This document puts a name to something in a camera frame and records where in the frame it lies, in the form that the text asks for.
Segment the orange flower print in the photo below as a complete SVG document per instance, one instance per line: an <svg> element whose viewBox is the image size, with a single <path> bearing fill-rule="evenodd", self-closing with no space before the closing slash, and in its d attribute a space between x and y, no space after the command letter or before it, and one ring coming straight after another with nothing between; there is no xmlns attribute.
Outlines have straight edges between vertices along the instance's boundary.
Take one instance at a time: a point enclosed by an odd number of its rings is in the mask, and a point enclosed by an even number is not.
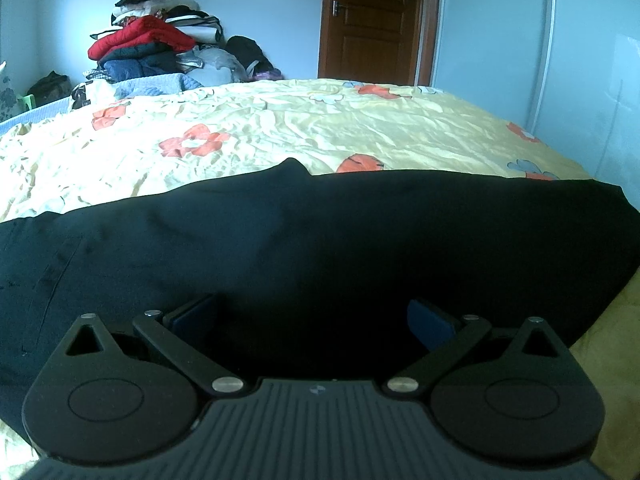
<svg viewBox="0 0 640 480"><path fill-rule="evenodd" d="M172 137L171 139L163 140L160 143L160 148L162 149L162 156L178 156L182 158L187 153L205 156L222 148L222 143L230 138L231 136L229 134L212 134L205 124L196 124L189 128L181 137ZM204 140L205 142L197 148L188 148L184 146L185 140Z"/></svg>
<svg viewBox="0 0 640 480"><path fill-rule="evenodd" d="M528 140L529 142L540 142L540 139L535 138L529 132L526 132L517 124L509 123L507 124L507 128L510 129L514 134L519 136L522 140Z"/></svg>
<svg viewBox="0 0 640 480"><path fill-rule="evenodd" d="M385 165L371 155L362 155L356 153L348 156L338 167L335 173L353 173L353 171L380 171L384 170Z"/></svg>
<svg viewBox="0 0 640 480"><path fill-rule="evenodd" d="M98 131L113 126L113 123L127 111L127 104L129 103L94 112L94 118L91 121L94 130Z"/></svg>
<svg viewBox="0 0 640 480"><path fill-rule="evenodd" d="M558 180L558 177L553 173L542 171L536 164L523 158L519 158L516 162L510 162L507 164L507 168L514 171L522 171L526 178L532 178L533 180Z"/></svg>
<svg viewBox="0 0 640 480"><path fill-rule="evenodd" d="M384 88L380 85L364 85L356 86L356 88L358 89L358 94L360 95L373 94L377 95L378 97L382 97L383 99L399 99L401 97L399 95L392 94L389 91L389 88Z"/></svg>

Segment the white wall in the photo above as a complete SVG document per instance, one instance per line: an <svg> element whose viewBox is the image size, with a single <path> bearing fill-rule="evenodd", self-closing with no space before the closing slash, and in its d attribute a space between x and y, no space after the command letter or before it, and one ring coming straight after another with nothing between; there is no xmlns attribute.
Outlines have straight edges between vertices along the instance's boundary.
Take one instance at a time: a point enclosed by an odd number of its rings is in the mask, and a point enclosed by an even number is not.
<svg viewBox="0 0 640 480"><path fill-rule="evenodd" d="M56 70L83 80L95 67L86 51L88 35L109 27L118 0L40 0L40 62L48 73ZM196 0L219 17L225 36L247 36L287 78L315 78L322 0Z"/></svg>
<svg viewBox="0 0 640 480"><path fill-rule="evenodd" d="M534 133L640 208L640 0L556 0ZM434 85L522 126L546 0L444 0Z"/></svg>
<svg viewBox="0 0 640 480"><path fill-rule="evenodd" d="M0 62L12 78L14 90L24 94L39 78L38 0L0 2Z"/></svg>
<svg viewBox="0 0 640 480"><path fill-rule="evenodd" d="M640 0L556 0L535 134L640 208Z"/></svg>
<svg viewBox="0 0 640 480"><path fill-rule="evenodd" d="M545 0L444 0L433 85L525 126Z"/></svg>

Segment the wooden door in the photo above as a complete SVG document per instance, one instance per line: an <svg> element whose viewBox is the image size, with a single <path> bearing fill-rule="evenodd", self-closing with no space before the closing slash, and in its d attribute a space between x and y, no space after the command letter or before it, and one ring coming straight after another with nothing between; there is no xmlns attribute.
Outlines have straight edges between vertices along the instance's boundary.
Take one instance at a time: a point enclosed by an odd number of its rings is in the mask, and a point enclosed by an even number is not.
<svg viewBox="0 0 640 480"><path fill-rule="evenodd" d="M324 0L319 76L413 85L423 0Z"/></svg>

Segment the metal screw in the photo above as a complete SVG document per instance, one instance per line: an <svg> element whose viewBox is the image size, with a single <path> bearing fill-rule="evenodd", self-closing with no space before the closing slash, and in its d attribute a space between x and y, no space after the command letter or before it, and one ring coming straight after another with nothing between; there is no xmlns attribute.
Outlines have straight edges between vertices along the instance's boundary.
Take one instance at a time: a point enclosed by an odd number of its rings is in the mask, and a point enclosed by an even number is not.
<svg viewBox="0 0 640 480"><path fill-rule="evenodd" d="M220 377L211 383L211 387L220 394L234 394L244 387L239 377Z"/></svg>
<svg viewBox="0 0 640 480"><path fill-rule="evenodd" d="M386 386L392 391L398 394L410 394L418 389L418 381L411 377L394 377L389 379Z"/></svg>

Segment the bedsheet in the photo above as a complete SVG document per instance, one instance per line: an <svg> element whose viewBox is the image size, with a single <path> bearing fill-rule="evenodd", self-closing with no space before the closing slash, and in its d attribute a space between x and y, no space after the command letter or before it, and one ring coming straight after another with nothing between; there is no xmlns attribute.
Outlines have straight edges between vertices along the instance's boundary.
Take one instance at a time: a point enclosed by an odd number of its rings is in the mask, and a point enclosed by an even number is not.
<svg viewBox="0 0 640 480"><path fill-rule="evenodd" d="M313 174L438 169L589 178L517 124L437 89L258 81L90 105L14 126L0 137L0 221L165 192L288 157ZM616 480L640 470L639 331L640 273L572 347L607 408L593 459Z"/></svg>

